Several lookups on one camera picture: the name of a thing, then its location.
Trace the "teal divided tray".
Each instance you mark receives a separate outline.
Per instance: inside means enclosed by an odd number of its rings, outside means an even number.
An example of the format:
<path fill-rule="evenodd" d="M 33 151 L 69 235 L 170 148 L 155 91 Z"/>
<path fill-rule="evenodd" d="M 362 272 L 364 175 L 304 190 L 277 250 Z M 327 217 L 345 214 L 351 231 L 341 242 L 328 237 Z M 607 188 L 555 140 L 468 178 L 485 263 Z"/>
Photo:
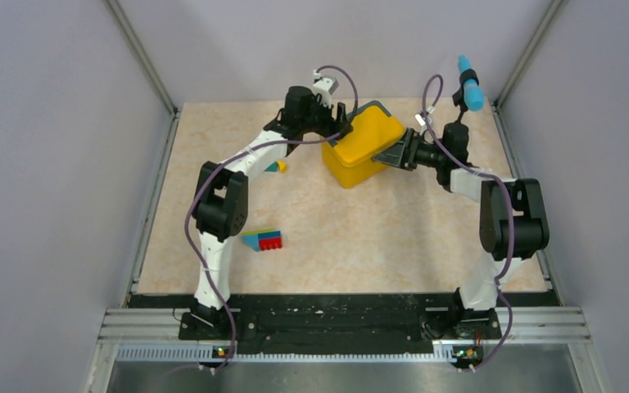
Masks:
<path fill-rule="evenodd" d="M 364 111 L 366 111 L 367 109 L 371 108 L 371 107 L 376 107 L 378 108 L 382 113 L 385 114 L 386 117 L 391 117 L 391 112 L 379 101 L 379 100 L 372 100 L 370 102 L 367 102 L 365 104 L 363 104 L 362 106 L 357 106 L 354 108 L 353 111 L 350 111 L 347 114 L 347 118 L 349 120 L 354 119 L 357 115 L 363 113 Z"/>

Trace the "colourful card pack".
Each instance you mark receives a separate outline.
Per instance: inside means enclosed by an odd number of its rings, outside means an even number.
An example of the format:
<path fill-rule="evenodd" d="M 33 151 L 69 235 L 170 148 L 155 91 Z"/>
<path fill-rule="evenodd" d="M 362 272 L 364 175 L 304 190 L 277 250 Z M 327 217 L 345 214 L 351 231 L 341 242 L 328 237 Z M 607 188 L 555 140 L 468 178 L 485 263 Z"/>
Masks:
<path fill-rule="evenodd" d="M 279 230 L 262 230 L 244 233 L 242 242 L 256 252 L 271 251 L 283 247 L 283 236 Z"/>

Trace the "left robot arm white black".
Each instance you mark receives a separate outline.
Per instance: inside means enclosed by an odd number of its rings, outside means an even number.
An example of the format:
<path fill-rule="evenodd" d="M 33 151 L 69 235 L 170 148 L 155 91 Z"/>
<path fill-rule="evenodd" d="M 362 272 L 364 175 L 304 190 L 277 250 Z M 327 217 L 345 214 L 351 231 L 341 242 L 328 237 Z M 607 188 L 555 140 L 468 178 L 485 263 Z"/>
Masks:
<path fill-rule="evenodd" d="M 208 337 L 220 338 L 229 330 L 229 266 L 235 237 L 247 221 L 250 183 L 304 145 L 306 134 L 329 142 L 351 131 L 345 104 L 333 104 L 334 90 L 322 82 L 290 87 L 283 108 L 253 141 L 225 160 L 202 165 L 187 217 L 196 221 L 199 242 L 191 246 L 201 262 L 192 313 Z"/>

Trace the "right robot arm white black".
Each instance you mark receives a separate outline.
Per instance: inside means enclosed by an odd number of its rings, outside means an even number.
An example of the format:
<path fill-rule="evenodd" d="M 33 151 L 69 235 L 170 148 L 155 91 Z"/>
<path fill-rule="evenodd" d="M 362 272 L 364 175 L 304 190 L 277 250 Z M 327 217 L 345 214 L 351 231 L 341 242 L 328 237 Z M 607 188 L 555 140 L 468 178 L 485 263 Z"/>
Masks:
<path fill-rule="evenodd" d="M 489 321 L 514 269 L 544 249 L 550 239 L 540 183 L 534 178 L 501 178 L 471 165 L 468 142 L 468 126 L 452 122 L 431 142 L 408 129 L 399 141 L 373 157 L 375 162 L 408 171 L 420 165 L 433 168 L 446 191 L 479 205 L 483 260 L 455 291 L 447 315 L 448 328 L 457 337 L 470 337 L 481 322 Z"/>

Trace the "yellow plastic medicine box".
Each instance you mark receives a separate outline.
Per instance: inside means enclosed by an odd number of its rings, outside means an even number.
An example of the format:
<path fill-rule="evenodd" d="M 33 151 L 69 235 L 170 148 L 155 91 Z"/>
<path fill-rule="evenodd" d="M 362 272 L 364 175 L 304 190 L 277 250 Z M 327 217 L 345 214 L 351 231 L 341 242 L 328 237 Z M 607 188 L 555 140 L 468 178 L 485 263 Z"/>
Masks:
<path fill-rule="evenodd" d="M 373 156 L 400 140 L 405 126 L 393 115 L 386 117 L 371 107 L 353 119 L 353 131 L 344 138 L 321 146 L 321 157 L 329 173 L 343 188 L 353 188 L 385 170 Z"/>

